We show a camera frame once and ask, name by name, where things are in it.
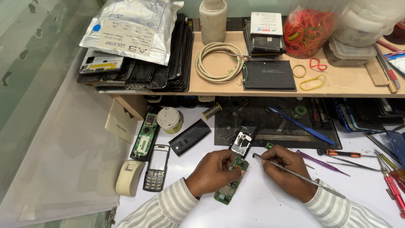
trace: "purple screwdriver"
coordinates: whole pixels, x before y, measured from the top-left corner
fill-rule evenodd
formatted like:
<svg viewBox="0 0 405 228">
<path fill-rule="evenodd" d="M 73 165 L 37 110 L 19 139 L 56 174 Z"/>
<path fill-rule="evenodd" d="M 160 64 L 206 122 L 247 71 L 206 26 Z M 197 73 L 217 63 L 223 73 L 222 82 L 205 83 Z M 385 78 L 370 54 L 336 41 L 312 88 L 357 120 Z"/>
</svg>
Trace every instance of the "purple screwdriver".
<svg viewBox="0 0 405 228">
<path fill-rule="evenodd" d="M 306 159 L 308 159 L 308 160 L 311 160 L 311 161 L 314 161 L 314 162 L 320 164 L 321 166 L 323 166 L 323 167 L 325 167 L 325 168 L 328 168 L 328 169 L 333 170 L 333 171 L 335 171 L 335 172 L 341 172 L 341 173 L 343 173 L 343 174 L 345 174 L 345 175 L 350 176 L 349 174 L 346 174 L 346 173 L 340 171 L 338 168 L 336 168 L 336 167 L 334 167 L 334 166 L 331 166 L 331 165 L 329 165 L 328 163 L 325 163 L 325 162 L 320 161 L 320 160 L 318 160 L 318 159 L 315 159 L 315 158 L 309 156 L 308 154 L 301 152 L 300 150 L 297 150 L 297 151 L 295 151 L 295 152 L 296 152 L 296 153 L 299 153 L 302 157 L 304 157 L 304 158 L 306 158 Z"/>
</svg>

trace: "jar of rubber bands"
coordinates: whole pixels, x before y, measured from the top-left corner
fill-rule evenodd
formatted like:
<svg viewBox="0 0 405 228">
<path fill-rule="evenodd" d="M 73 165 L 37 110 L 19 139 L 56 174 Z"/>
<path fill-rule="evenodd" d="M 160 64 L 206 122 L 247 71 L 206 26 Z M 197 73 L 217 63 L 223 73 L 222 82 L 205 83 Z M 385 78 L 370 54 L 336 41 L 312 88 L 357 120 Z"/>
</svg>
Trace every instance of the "jar of rubber bands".
<svg viewBox="0 0 405 228">
<path fill-rule="evenodd" d="M 287 54 L 314 56 L 332 35 L 353 0 L 296 0 L 283 26 Z"/>
</svg>

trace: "white bottle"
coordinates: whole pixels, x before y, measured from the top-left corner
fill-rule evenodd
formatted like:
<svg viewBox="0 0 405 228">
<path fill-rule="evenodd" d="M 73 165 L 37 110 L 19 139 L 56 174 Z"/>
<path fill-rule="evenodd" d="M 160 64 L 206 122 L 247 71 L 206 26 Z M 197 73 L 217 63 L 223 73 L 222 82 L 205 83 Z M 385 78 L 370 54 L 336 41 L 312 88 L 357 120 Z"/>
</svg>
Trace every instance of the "white bottle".
<svg viewBox="0 0 405 228">
<path fill-rule="evenodd" d="M 200 5 L 201 39 L 204 44 L 225 40 L 226 13 L 224 0 L 204 0 Z"/>
</svg>

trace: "white desk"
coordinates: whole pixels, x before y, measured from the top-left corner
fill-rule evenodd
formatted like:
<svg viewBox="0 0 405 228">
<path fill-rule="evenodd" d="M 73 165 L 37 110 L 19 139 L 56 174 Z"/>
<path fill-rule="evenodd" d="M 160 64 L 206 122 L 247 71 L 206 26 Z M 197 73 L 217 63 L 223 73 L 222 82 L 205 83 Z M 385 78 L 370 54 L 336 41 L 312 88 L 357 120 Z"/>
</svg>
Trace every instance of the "white desk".
<svg viewBox="0 0 405 228">
<path fill-rule="evenodd" d="M 201 112 L 206 110 L 206 108 L 179 108 L 178 110 L 184 116 L 182 128 L 182 130 L 184 130 L 198 119 L 204 119 Z M 187 178 L 206 153 L 228 148 L 227 146 L 214 146 L 214 117 L 206 121 L 206 123 L 209 125 L 212 132 L 201 142 L 181 157 L 178 157 L 173 152 L 170 153 L 167 164 L 167 176 L 164 183 L 165 187 L 168 187 L 181 177 Z M 136 136 L 138 135 L 141 125 L 142 121 L 139 121 Z M 363 154 L 369 152 L 369 155 L 373 155 L 373 149 L 378 149 L 377 146 L 361 133 L 347 133 L 342 127 L 337 126 L 337 128 L 343 145 L 343 151 L 355 151 Z M 160 130 L 156 144 L 168 145 L 168 141 L 176 135 L 177 134 L 169 135 L 163 130 Z M 334 160 L 326 156 L 318 156 L 314 149 L 300 150 L 322 161 Z M 253 153 L 261 154 L 264 151 L 265 149 L 261 147 L 251 148 L 246 157 L 246 160 L 250 163 L 249 169 L 229 205 L 214 200 L 214 193 L 205 194 L 201 197 L 201 201 L 186 217 L 180 227 L 322 227 L 321 223 L 301 202 L 280 189 L 263 172 L 261 163 L 252 158 Z M 360 159 L 347 159 L 379 169 L 379 164 L 375 158 L 363 157 Z M 388 221 L 393 227 L 405 227 L 405 219 L 401 219 L 395 201 L 391 200 L 385 191 L 387 186 L 381 173 L 336 165 L 340 170 L 351 175 L 351 177 L 348 177 L 328 170 L 312 161 L 305 160 L 305 162 L 315 168 L 315 170 L 308 169 L 312 179 L 322 179 L 351 201 L 359 203 L 374 211 L 377 215 Z M 120 206 L 117 208 L 115 216 L 115 221 L 117 223 L 157 194 L 142 190 L 146 168 L 147 165 L 141 172 L 136 196 L 134 198 L 121 196 Z"/>
</svg>

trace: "shirt sleeve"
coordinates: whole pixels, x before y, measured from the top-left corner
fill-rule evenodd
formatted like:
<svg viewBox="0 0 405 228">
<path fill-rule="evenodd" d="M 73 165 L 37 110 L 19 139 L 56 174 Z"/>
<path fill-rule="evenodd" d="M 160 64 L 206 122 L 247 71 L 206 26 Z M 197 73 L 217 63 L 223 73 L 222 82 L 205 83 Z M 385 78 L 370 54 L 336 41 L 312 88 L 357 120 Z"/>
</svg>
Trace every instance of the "shirt sleeve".
<svg viewBox="0 0 405 228">
<path fill-rule="evenodd" d="M 122 219 L 117 228 L 176 228 L 198 201 L 181 178 Z"/>
<path fill-rule="evenodd" d="M 320 179 L 315 182 L 333 189 Z M 339 198 L 320 187 L 315 196 L 304 205 L 328 228 L 392 228 L 371 210 L 348 199 Z"/>
</svg>

